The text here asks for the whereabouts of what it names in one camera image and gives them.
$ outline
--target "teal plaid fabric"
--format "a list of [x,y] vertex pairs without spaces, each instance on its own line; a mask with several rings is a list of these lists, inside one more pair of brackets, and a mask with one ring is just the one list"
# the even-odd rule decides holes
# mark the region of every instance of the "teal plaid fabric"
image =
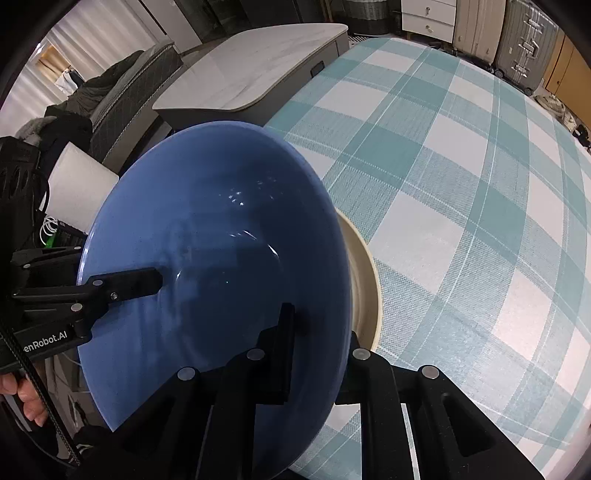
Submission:
[[[477,67],[400,39],[360,43],[268,123],[374,255],[377,352],[437,365],[544,474],[591,406],[591,158]],[[293,469],[361,477],[358,406]]]

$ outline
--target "gray suitcase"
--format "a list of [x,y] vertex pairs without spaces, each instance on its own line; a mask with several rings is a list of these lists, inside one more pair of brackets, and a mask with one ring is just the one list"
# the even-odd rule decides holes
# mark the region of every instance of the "gray suitcase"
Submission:
[[558,32],[558,25],[530,1],[508,0],[495,75],[532,95],[550,62]]

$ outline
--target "drawer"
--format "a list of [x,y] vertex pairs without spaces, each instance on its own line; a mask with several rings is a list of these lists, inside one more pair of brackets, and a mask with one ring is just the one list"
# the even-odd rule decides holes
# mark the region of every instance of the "drawer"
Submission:
[[416,15],[402,14],[402,29],[438,38],[449,43],[453,41],[452,25]]
[[435,0],[402,0],[402,13],[436,20],[448,25],[456,23],[456,7]]

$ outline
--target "blue bowl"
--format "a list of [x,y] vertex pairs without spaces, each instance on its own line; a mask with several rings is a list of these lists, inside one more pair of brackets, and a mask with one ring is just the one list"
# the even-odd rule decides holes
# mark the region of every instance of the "blue bowl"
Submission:
[[214,122],[173,135],[105,201],[78,283],[142,267],[160,270],[161,291],[112,307],[79,347],[109,427],[179,368],[207,371],[253,347],[288,301],[303,314],[290,399],[257,407],[253,473],[270,478],[289,467],[330,412],[351,331],[345,245],[312,168],[250,124]]

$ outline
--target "paper towel roll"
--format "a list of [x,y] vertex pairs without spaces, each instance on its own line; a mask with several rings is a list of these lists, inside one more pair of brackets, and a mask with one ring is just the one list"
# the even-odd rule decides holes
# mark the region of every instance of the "paper towel roll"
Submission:
[[47,214],[88,234],[118,181],[115,173],[68,143],[49,175]]

